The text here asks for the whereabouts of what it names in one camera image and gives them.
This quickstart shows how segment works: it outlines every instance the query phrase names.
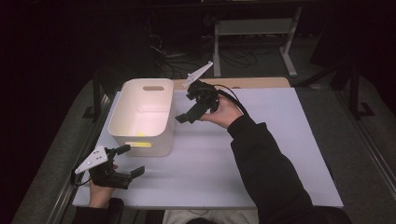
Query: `white table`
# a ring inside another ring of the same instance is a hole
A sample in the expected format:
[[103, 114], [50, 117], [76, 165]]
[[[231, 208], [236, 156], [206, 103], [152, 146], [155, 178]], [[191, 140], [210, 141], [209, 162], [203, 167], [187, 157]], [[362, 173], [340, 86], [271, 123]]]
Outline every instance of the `white table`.
[[[293, 88], [234, 90], [257, 122], [266, 122], [281, 151], [294, 164], [314, 205], [342, 207], [343, 203], [322, 159], [318, 145]], [[175, 91], [177, 113], [187, 112], [195, 103], [186, 91]], [[106, 120], [98, 144], [118, 147], [107, 131]], [[116, 189], [113, 197], [126, 206], [140, 209], [251, 209], [237, 170], [226, 130], [209, 123], [178, 123], [171, 153], [162, 158], [119, 155], [119, 173], [145, 165], [146, 172], [134, 179], [127, 190]], [[78, 189], [73, 205], [86, 206], [89, 187]]]

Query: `plastic bin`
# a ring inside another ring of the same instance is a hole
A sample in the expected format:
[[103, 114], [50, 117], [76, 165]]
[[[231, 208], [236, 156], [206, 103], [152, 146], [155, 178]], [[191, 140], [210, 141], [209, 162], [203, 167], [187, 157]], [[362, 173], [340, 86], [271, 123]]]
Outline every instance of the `plastic bin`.
[[108, 132], [120, 146], [130, 145], [128, 156], [163, 157], [173, 144], [177, 114], [172, 80], [139, 78], [122, 86]]

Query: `metal frame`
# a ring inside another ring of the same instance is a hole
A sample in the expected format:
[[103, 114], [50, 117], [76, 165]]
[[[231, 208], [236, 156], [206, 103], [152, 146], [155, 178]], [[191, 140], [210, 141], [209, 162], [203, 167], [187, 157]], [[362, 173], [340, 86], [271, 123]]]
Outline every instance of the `metal frame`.
[[382, 179], [384, 180], [384, 183], [387, 185], [390, 194], [392, 195], [393, 199], [396, 200], [396, 175], [395, 173], [390, 169], [387, 161], [385, 158], [382, 156], [379, 148], [376, 146], [374, 140], [370, 137], [370, 134], [368, 134], [366, 128], [364, 125], [361, 123], [360, 119], [356, 118], [356, 114], [353, 112], [351, 113], [350, 111], [350, 100], [345, 97], [343, 93], [340, 91], [335, 92], [335, 96], [338, 98], [338, 100], [341, 102], [341, 105], [343, 106], [344, 110], [346, 111], [346, 114], [348, 115], [349, 119], [355, 126], [355, 128], [358, 130], [361, 139], [367, 146], [368, 152], [370, 153], [370, 158], [373, 161], [373, 164], [375, 165], [375, 168], [381, 175]]
[[283, 62], [291, 77], [296, 77], [297, 72], [291, 62], [289, 50], [291, 42], [300, 19], [302, 7], [297, 7], [292, 19], [265, 19], [265, 20], [240, 20], [218, 21], [215, 24], [215, 49], [213, 53], [214, 77], [221, 77], [219, 62], [219, 36], [220, 35], [259, 35], [259, 34], [288, 34], [287, 41], [279, 48]]
[[[95, 85], [99, 85], [99, 83], [94, 81], [92, 84], [94, 85], [93, 94], [98, 94], [99, 91], [97, 91], [97, 86], [95, 87]], [[95, 119], [95, 121], [92, 121], [94, 124], [91, 127], [90, 132], [88, 133], [88, 136], [84, 144], [82, 145], [81, 150], [78, 153], [78, 158], [82, 158], [84, 155], [89, 153], [93, 146], [96, 144], [97, 138], [105, 124], [111, 104], [112, 100], [107, 95], [104, 95], [100, 104], [96, 105], [100, 106], [100, 108], [95, 108], [95, 111], [101, 111], [101, 113], [95, 115], [96, 119], [93, 118]], [[75, 193], [76, 189], [74, 189], [73, 186], [70, 184], [69, 176], [64, 180], [64, 185], [62, 186], [62, 189], [58, 194], [56, 203], [53, 206], [53, 209], [49, 212], [49, 217], [46, 222], [47, 224], [61, 223], [64, 212], [66, 211], [67, 206], [69, 205], [70, 200], [72, 200], [72, 198], [74, 197]]]

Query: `person's arm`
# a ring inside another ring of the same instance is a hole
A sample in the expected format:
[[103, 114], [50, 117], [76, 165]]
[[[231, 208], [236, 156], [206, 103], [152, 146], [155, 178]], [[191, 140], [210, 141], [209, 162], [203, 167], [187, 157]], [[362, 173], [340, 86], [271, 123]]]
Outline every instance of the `person's arm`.
[[256, 124], [228, 99], [219, 100], [218, 111], [203, 115], [202, 120], [227, 128], [232, 136], [235, 161], [260, 223], [326, 223], [313, 210], [293, 165], [281, 154], [265, 123]]
[[73, 224], [106, 223], [108, 202], [113, 188], [96, 186], [90, 181], [90, 203], [88, 207], [77, 207]]

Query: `human hand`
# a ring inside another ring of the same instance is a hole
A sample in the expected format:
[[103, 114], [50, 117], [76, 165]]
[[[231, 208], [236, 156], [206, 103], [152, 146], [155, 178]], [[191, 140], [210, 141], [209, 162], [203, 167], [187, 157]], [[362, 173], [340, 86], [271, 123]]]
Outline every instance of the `human hand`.
[[219, 108], [216, 112], [203, 114], [201, 120], [218, 124], [227, 129], [237, 118], [243, 114], [239, 108], [225, 96], [219, 95]]
[[92, 208], [108, 208], [108, 202], [113, 191], [113, 188], [96, 186], [90, 181], [90, 204], [88, 206]]

